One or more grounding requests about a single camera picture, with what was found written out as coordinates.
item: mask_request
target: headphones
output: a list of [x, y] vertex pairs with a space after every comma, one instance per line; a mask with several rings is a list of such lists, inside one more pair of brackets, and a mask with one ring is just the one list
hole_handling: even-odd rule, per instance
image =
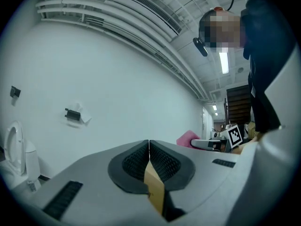
[[[222, 7], [215, 7], [215, 8], [211, 8], [210, 10], [214, 10], [214, 11], [224, 11], [224, 9]], [[197, 47], [197, 49], [200, 51], [200, 53], [204, 56], [207, 57], [208, 55], [208, 51], [205, 48], [205, 43], [202, 41], [201, 39], [201, 33], [200, 33], [200, 28], [198, 28], [198, 38], [193, 38], [193, 43], [194, 45]]]

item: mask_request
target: air conditioner vent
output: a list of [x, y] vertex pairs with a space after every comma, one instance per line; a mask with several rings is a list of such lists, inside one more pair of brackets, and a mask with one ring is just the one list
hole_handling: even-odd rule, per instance
[[168, 23], [178, 33], [182, 31], [182, 28], [177, 24], [177, 22], [170, 15], [168, 15], [165, 11], [163, 11], [161, 8], [159, 8], [151, 1], [149, 0], [136, 0], [136, 1], [147, 6], [149, 9], [153, 10], [158, 15], [160, 15], [166, 21], [166, 23]]

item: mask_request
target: ceiling light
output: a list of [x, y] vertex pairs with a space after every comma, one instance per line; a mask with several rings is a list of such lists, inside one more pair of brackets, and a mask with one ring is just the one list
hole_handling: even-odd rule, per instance
[[222, 73], [229, 73], [229, 64], [228, 64], [228, 54], [220, 53], [221, 64], [222, 64]]

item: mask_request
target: black wall fixture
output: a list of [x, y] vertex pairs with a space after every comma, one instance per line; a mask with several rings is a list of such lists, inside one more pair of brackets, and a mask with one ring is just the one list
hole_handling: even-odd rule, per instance
[[76, 120], [76, 121], [80, 120], [80, 113], [79, 112], [69, 110], [67, 108], [65, 108], [65, 110], [67, 111], [67, 114], [65, 115], [65, 117], [67, 117], [69, 119], [72, 119], [72, 120]]
[[19, 97], [20, 96], [20, 93], [21, 93], [21, 90], [17, 89], [16, 87], [12, 86], [11, 89], [10, 89], [10, 96], [12, 98], [14, 98], [14, 96], [17, 96]]

